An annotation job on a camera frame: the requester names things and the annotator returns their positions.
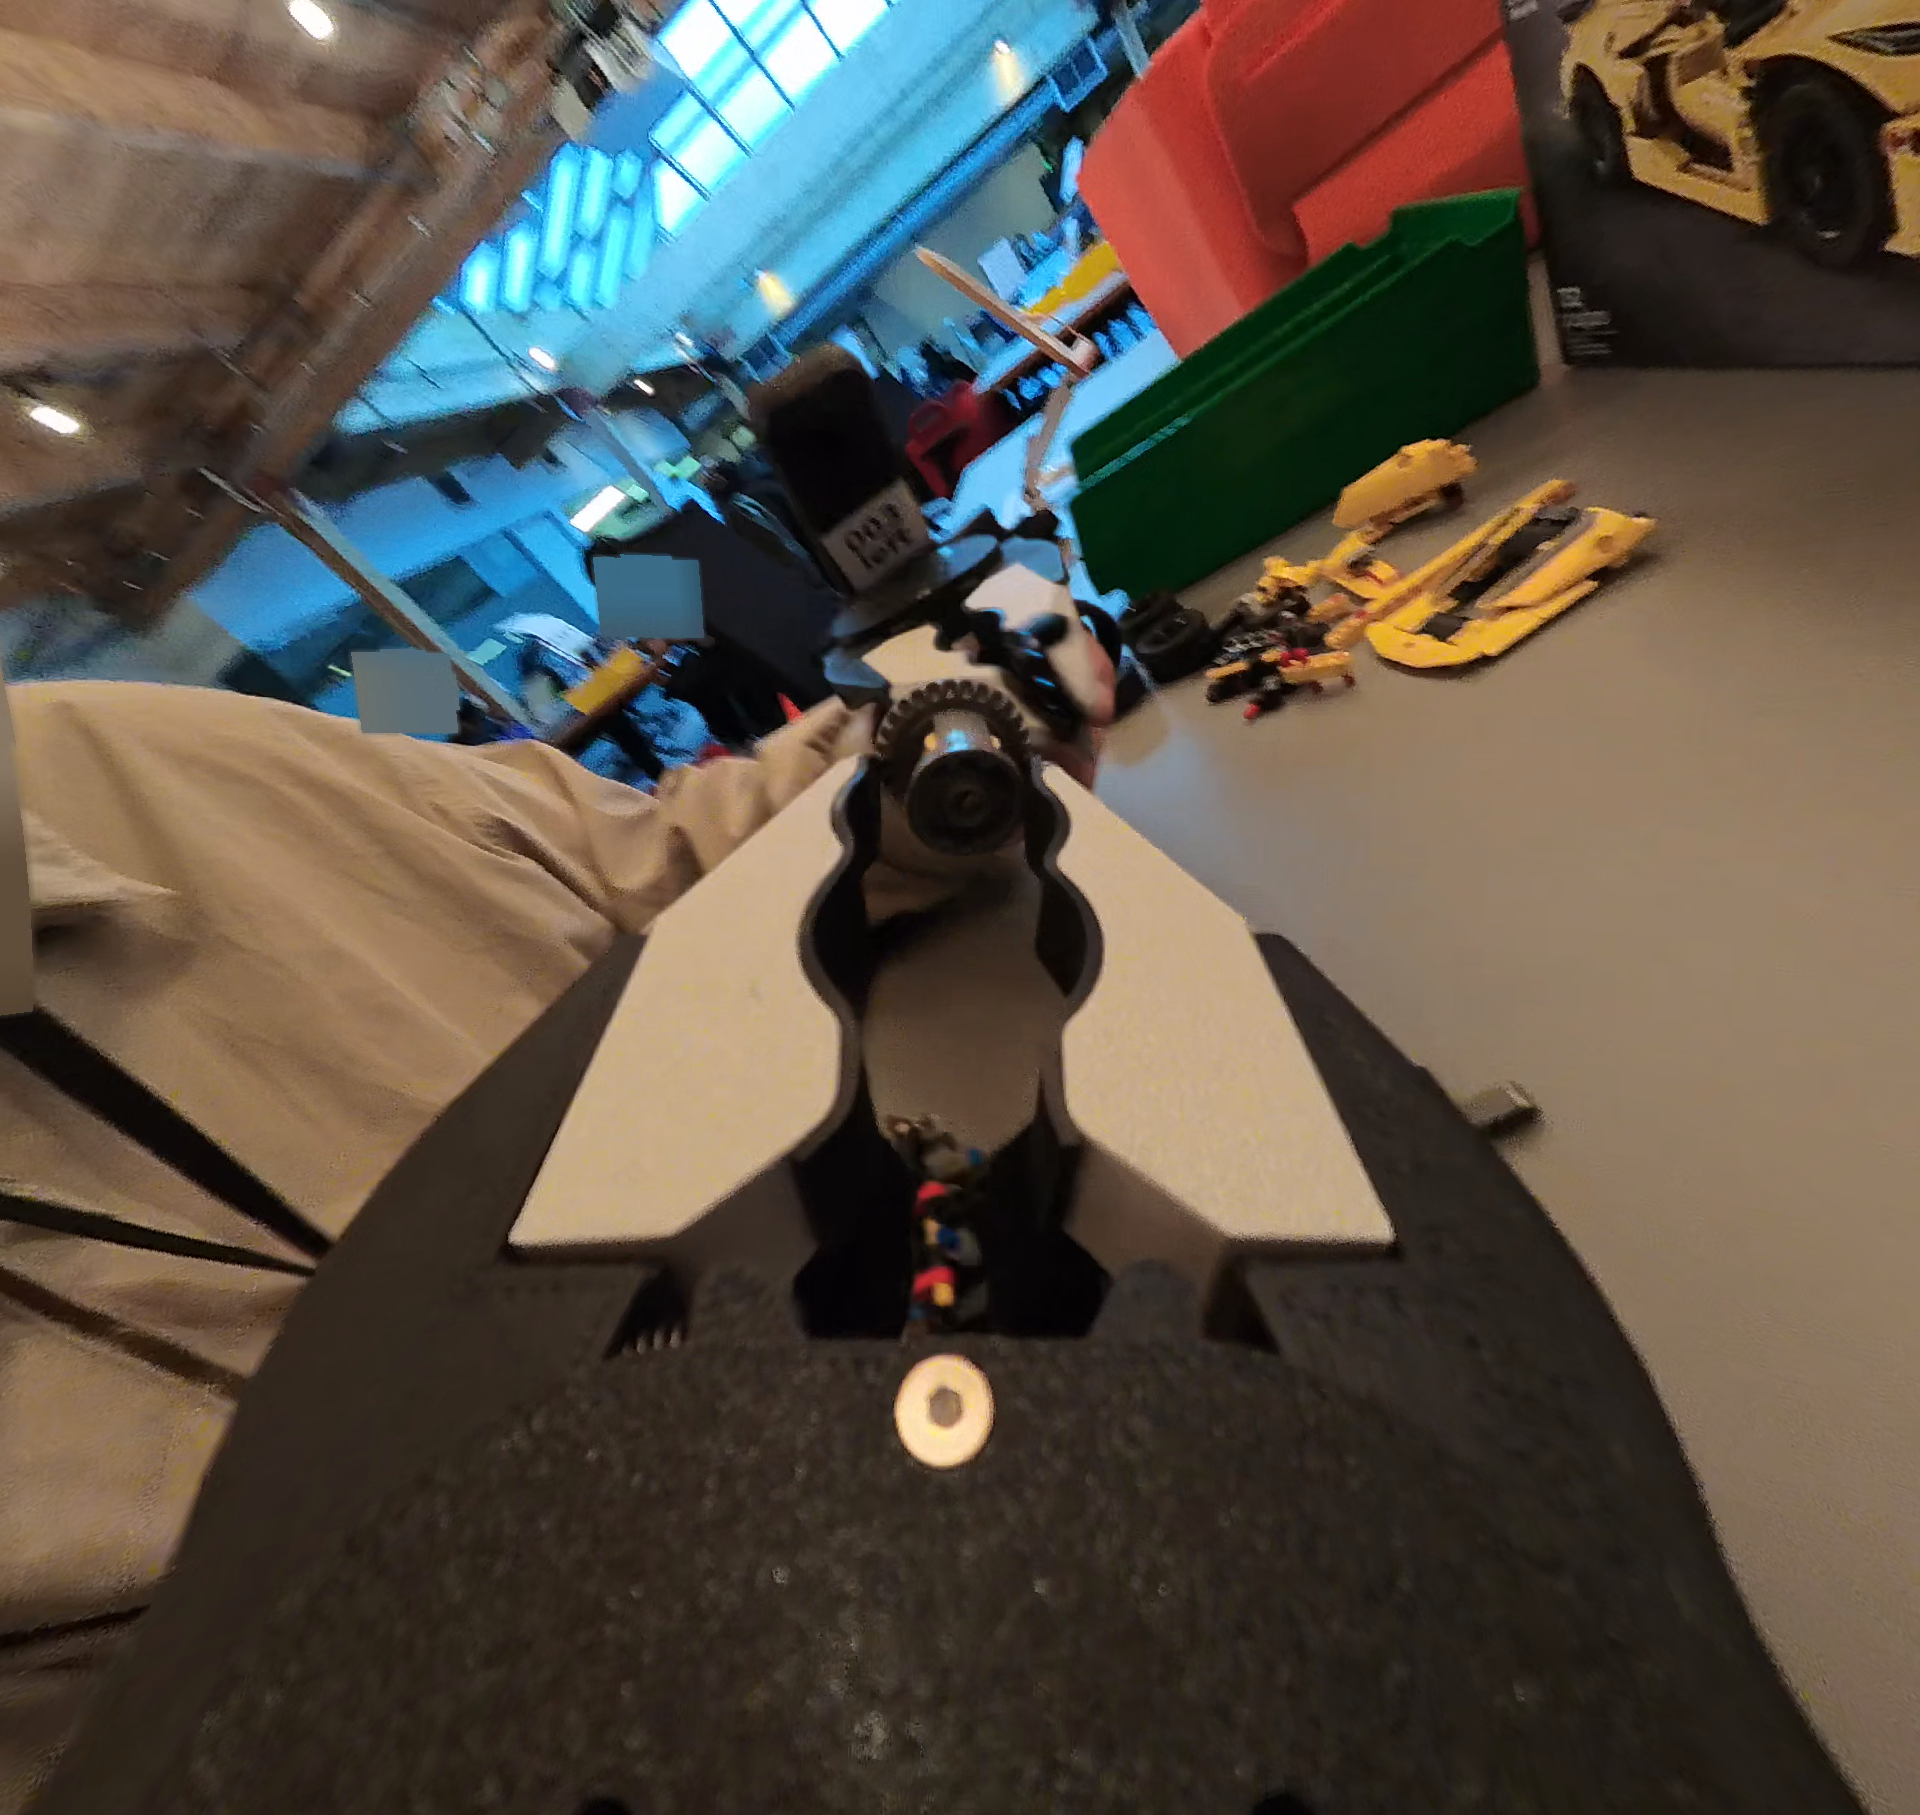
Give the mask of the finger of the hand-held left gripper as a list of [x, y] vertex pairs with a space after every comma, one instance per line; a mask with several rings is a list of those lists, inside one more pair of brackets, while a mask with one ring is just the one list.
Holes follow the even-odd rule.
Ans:
[[907, 629], [862, 653], [862, 707], [891, 713], [907, 705], [933, 713], [981, 707], [993, 687], [967, 649], [942, 645], [937, 629]]
[[1027, 565], [995, 571], [962, 599], [962, 653], [1085, 653], [1090, 647], [1078, 603], [1063, 579]]

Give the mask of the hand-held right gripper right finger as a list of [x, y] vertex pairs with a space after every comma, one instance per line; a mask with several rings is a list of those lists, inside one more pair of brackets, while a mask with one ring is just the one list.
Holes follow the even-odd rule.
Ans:
[[1254, 927], [1065, 771], [1033, 781], [1037, 953], [1063, 995], [1042, 1113], [1063, 1231], [1204, 1315], [1251, 1265], [1397, 1251], [1397, 1229]]

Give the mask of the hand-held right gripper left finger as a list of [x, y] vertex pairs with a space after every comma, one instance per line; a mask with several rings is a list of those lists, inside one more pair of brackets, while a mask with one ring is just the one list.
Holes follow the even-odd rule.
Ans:
[[914, 1179], [862, 1047], [885, 799], [871, 763], [833, 765], [657, 919], [513, 1255], [631, 1255], [684, 1295], [749, 1269], [792, 1293], [813, 1335], [902, 1327]]

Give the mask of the toy car chassis assembly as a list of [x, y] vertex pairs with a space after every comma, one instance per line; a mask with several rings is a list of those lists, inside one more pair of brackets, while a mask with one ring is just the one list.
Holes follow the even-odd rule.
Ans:
[[[910, 839], [973, 863], [1009, 847], [1025, 823], [1030, 737], [1017, 703], [977, 677], [923, 683], [877, 733], [877, 765]], [[928, 1113], [893, 1113], [881, 1133], [910, 1171], [910, 1337], [953, 1333], [981, 1315], [986, 1257], [978, 1233], [989, 1159]]]

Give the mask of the person's left forearm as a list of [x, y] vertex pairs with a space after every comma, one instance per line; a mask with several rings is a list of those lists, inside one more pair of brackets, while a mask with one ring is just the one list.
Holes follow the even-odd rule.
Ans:
[[86, 879], [50, 1009], [286, 1185], [305, 1149], [416, 1133], [872, 741], [829, 701], [639, 793], [534, 741], [372, 735], [193, 685], [33, 681], [10, 707], [28, 827]]

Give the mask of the grey desk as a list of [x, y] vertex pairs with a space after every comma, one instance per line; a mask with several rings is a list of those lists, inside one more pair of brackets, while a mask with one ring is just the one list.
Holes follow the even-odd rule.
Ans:
[[1464, 677], [1261, 723], [1192, 685], [1101, 793], [1456, 1093], [1607, 1291], [1747, 1603], [1917, 1810], [1917, 373], [1569, 369], [1468, 435], [1659, 519]]

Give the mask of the person's left hand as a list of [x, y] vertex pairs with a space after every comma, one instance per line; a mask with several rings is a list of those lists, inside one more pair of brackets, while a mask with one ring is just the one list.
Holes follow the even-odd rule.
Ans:
[[1109, 647], [1081, 619], [1047, 647], [1049, 667], [1078, 711], [1081, 731], [1102, 731], [1116, 719], [1118, 671]]

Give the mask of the red chair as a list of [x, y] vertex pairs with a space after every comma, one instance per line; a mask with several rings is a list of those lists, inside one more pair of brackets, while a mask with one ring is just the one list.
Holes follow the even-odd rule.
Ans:
[[1004, 435], [1004, 409], [995, 393], [955, 383], [924, 399], [907, 427], [907, 457], [928, 499], [951, 497], [967, 469]]

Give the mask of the black toy tyre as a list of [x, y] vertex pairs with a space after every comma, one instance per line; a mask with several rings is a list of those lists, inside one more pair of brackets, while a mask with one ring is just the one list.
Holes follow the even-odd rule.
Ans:
[[1118, 631], [1141, 673], [1161, 685], [1202, 673], [1220, 647], [1214, 623], [1165, 591], [1132, 603]]

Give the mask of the yellow black brick sub-assembly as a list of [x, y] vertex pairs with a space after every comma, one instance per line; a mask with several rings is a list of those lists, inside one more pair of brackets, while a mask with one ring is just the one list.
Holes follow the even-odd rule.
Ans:
[[1353, 689], [1358, 677], [1342, 635], [1357, 611], [1327, 559], [1270, 559], [1256, 585], [1210, 627], [1206, 703], [1236, 705], [1252, 723], [1298, 693]]

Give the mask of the green plastic bin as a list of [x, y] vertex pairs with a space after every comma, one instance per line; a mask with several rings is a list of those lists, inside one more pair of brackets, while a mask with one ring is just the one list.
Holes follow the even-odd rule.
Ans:
[[1397, 209], [1070, 447], [1076, 547], [1130, 597], [1212, 577], [1428, 437], [1540, 383], [1524, 197]]

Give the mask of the yellow toy car body panel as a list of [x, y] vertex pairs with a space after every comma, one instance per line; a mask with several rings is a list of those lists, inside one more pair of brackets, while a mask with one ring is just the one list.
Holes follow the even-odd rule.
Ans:
[[1332, 527], [1379, 537], [1437, 507], [1460, 505], [1476, 473], [1476, 455], [1462, 441], [1407, 443], [1346, 485], [1332, 507]]

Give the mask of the paned window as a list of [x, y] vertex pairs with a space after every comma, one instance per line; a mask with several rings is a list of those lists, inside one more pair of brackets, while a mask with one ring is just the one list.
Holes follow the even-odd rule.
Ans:
[[437, 297], [474, 319], [610, 309], [900, 0], [687, 0], [660, 31], [684, 75], [612, 151], [562, 145]]

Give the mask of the person's beige jacket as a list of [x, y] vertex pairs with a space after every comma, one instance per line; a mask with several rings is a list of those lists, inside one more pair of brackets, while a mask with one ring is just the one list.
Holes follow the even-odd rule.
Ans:
[[[456, 911], [52, 931], [60, 1021], [325, 1237], [612, 939]], [[300, 1293], [285, 1243], [4, 1059], [4, 1187], [267, 1267], [4, 1225], [4, 1810], [27, 1810], [181, 1551], [238, 1397]]]

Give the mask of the black Lego set box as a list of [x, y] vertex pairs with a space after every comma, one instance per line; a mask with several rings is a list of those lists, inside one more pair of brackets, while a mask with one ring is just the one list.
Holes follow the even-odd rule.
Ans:
[[1918, 0], [1500, 0], [1570, 365], [1918, 363]]

